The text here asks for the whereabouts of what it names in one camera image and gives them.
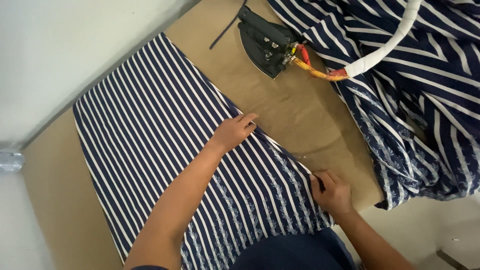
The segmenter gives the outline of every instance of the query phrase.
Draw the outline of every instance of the white tape wrapping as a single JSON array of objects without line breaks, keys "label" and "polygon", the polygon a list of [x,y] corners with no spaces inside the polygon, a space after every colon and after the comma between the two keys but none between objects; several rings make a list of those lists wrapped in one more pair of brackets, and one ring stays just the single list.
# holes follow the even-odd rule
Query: white tape wrapping
[{"label": "white tape wrapping", "polygon": [[409,0],[405,11],[403,12],[402,20],[398,25],[398,29],[395,31],[395,34],[390,38],[390,40],[385,43],[378,50],[356,60],[350,65],[345,67],[350,78],[355,77],[359,74],[366,72],[371,69],[374,65],[378,64],[387,54],[389,54],[395,46],[397,46],[400,41],[408,34],[410,29],[413,26],[417,18],[418,11],[420,9],[422,0]]}]

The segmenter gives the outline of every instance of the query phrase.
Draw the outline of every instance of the garment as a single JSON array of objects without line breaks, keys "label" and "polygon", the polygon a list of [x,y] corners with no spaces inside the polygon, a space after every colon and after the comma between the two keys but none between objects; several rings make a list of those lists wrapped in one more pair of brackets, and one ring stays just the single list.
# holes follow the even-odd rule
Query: garment
[{"label": "garment", "polygon": [[[386,43],[406,1],[268,0],[328,70]],[[373,69],[333,82],[369,145],[391,209],[412,197],[450,200],[480,185],[480,1],[424,0],[412,30]],[[423,129],[415,136],[407,117]]]},{"label": "garment", "polygon": [[[216,127],[240,111],[161,34],[83,95],[73,112],[124,258],[162,192]],[[263,238],[333,224],[314,204],[308,174],[257,128],[223,157],[210,181],[184,235],[183,268],[227,269]]]},{"label": "garment", "polygon": [[[248,247],[232,270],[354,270],[355,263],[345,244],[330,228],[315,235],[283,235],[264,239]],[[165,270],[140,266],[132,270]]]}]

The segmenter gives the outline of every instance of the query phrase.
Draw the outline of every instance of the striped fabric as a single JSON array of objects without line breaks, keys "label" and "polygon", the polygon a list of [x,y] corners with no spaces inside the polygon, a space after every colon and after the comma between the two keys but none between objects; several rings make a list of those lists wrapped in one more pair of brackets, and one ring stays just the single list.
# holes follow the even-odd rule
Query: striped fabric
[{"label": "striped fabric", "polygon": [[[164,34],[83,95],[73,111],[123,259],[162,192],[215,128],[240,112]],[[308,173],[257,128],[223,157],[210,181],[184,236],[183,268],[227,269],[262,238],[330,226],[331,217],[313,204]]]},{"label": "striped fabric", "polygon": [[[268,0],[329,70],[386,43],[404,0]],[[391,209],[480,185],[480,1],[424,0],[412,30],[372,70],[332,83],[367,141]],[[411,118],[427,136],[420,141]]]}]

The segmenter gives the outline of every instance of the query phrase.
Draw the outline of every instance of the black iron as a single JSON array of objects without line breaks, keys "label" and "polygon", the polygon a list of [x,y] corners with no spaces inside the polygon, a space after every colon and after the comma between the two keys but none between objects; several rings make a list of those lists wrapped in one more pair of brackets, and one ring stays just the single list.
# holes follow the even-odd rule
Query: black iron
[{"label": "black iron", "polygon": [[240,8],[240,39],[252,63],[265,75],[275,79],[286,69],[295,35],[286,27],[271,23],[250,10]]}]

